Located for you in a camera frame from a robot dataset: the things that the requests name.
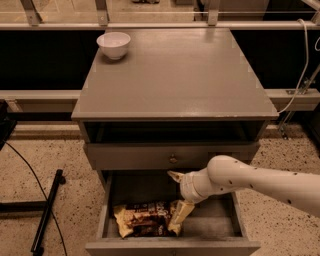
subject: black stand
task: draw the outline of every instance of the black stand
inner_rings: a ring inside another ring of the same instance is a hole
[[[7,119],[7,107],[6,102],[0,102],[0,150],[17,124],[17,121]]]
[[[39,223],[39,227],[34,238],[34,242],[31,248],[33,256],[41,256],[44,252],[43,247],[41,247],[42,239],[46,226],[49,221],[51,214],[53,202],[58,191],[59,184],[65,184],[65,177],[62,176],[63,171],[57,170],[48,201],[37,201],[37,202],[20,202],[20,203],[0,203],[0,213],[19,213],[19,212],[34,212],[43,211],[42,217]]]

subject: cable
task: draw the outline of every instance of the cable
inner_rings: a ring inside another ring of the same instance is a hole
[[[286,106],[284,109],[282,109],[281,111],[278,112],[279,114],[282,113],[282,112],[284,112],[284,111],[286,111],[286,110],[289,108],[289,106],[292,104],[292,102],[293,102],[293,100],[295,99],[295,97],[297,96],[297,94],[298,94],[298,92],[299,92],[299,86],[300,86],[301,81],[302,81],[302,79],[303,79],[303,77],[304,77],[304,73],[306,72],[307,67],[308,67],[308,65],[309,65],[309,46],[308,46],[308,31],[307,31],[307,26],[306,26],[306,24],[305,24],[305,22],[304,22],[303,19],[298,19],[298,22],[300,22],[300,23],[303,25],[303,28],[304,28],[304,38],[305,38],[305,48],[306,48],[306,63],[305,63],[305,65],[304,65],[304,69],[303,69],[303,71],[302,71],[302,73],[301,73],[300,79],[299,79],[299,81],[298,81],[298,84],[297,84],[297,86],[296,86],[296,89],[295,89],[295,91],[294,91],[294,94],[293,94],[291,100],[289,101],[289,103],[287,104],[287,106]]]
[[[38,176],[36,175],[35,171],[33,170],[33,168],[31,167],[31,165],[28,163],[28,161],[18,152],[18,150],[16,150],[12,145],[10,145],[7,141],[3,141],[5,144],[7,144],[26,164],[27,166],[29,167],[29,169],[31,170],[33,176],[35,177],[35,179],[37,180],[38,184],[39,184],[39,187],[41,189],[41,192],[44,196],[44,198],[46,199],[46,201],[48,201],[48,197],[46,195],[46,193],[44,192],[44,189],[38,179]],[[67,254],[67,248],[66,248],[66,245],[64,243],[64,239],[63,239],[63,236],[62,236],[62,233],[61,233],[61,230],[60,230],[60,227],[59,227],[59,224],[58,224],[58,221],[56,219],[56,216],[55,214],[53,213],[53,211],[51,210],[51,215],[52,215],[52,218],[54,219],[54,222],[56,223],[56,226],[57,226],[57,229],[58,229],[58,232],[59,232],[59,235],[60,235],[60,239],[61,239],[61,242],[62,242],[62,247],[63,247],[63,250],[64,250],[64,254],[66,256],[68,256]]]

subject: open drawer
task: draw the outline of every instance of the open drawer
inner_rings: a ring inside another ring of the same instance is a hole
[[[165,170],[105,171],[106,196],[97,241],[86,244],[92,256],[250,255],[259,242],[249,241],[241,223],[235,193],[212,196],[183,222],[179,237],[121,238],[114,205],[179,199],[177,184]]]

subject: black cable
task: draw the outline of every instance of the black cable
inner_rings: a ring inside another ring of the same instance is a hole
[[[29,167],[29,169],[31,170],[33,176],[36,178],[38,184],[39,184],[39,187],[41,189],[41,192],[44,196],[44,198],[46,199],[46,201],[48,201],[48,197],[46,195],[46,193],[44,192],[44,189],[38,179],[38,176],[36,175],[35,171],[33,170],[33,168],[31,167],[31,165],[28,163],[28,161],[18,152],[18,150],[16,150],[13,146],[11,146],[8,142],[6,141],[3,141],[5,144],[7,144],[19,157],[21,157],[21,159],[27,164],[27,166]],[[61,242],[62,242],[62,246],[63,246],[63,250],[64,250],[64,254],[66,256],[68,256],[67,254],[67,248],[66,248],[66,245],[64,243],[64,239],[63,239],[63,236],[62,236],[62,233],[61,233],[61,230],[60,230],[60,227],[59,227],[59,224],[58,224],[58,221],[56,219],[56,216],[55,214],[53,213],[52,209],[51,209],[51,215],[52,215],[52,218],[54,220],[54,222],[56,223],[56,226],[57,226],[57,229],[58,229],[58,232],[59,232],[59,235],[60,235],[60,239],[61,239]]]

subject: candy bar wrapper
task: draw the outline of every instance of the candy bar wrapper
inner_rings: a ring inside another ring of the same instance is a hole
[[[154,201],[140,204],[118,205],[113,207],[114,216],[122,238],[159,237],[179,235],[181,224],[170,225],[177,201]]]

